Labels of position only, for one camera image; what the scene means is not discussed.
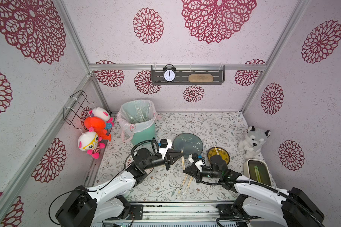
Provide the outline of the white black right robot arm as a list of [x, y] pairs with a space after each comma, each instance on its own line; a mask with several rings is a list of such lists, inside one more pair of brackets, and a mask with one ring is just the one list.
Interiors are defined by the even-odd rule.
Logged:
[[222, 186], [238, 194], [237, 199], [222, 217], [230, 221], [248, 221], [262, 218], [284, 227], [322, 227], [324, 214], [300, 189], [278, 189], [254, 181], [227, 167], [220, 155], [212, 156], [205, 165], [197, 153], [188, 157], [191, 165], [184, 173], [198, 183]]

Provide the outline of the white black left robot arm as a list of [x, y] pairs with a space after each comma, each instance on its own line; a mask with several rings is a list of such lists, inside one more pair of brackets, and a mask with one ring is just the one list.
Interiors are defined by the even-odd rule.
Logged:
[[68, 198], [50, 220], [61, 227], [90, 227], [108, 218], [125, 219], [131, 213], [131, 205], [125, 194], [143, 182], [146, 170], [171, 165], [184, 156], [172, 149], [172, 141], [145, 140], [130, 151], [132, 162], [111, 180], [89, 188], [80, 185], [67, 192]]

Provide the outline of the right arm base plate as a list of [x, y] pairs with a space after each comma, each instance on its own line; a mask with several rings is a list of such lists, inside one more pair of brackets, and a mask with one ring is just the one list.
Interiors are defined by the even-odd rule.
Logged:
[[259, 218], [251, 216], [243, 209], [243, 203], [248, 198], [247, 195], [241, 194], [233, 203], [221, 203], [216, 206], [221, 219], [231, 221], [246, 221]]

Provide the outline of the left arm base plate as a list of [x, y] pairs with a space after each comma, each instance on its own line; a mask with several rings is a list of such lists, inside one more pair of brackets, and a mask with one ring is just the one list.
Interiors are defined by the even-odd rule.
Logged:
[[141, 204], [130, 205], [125, 207], [121, 214], [117, 217], [119, 220], [142, 220], [144, 214], [144, 206]]

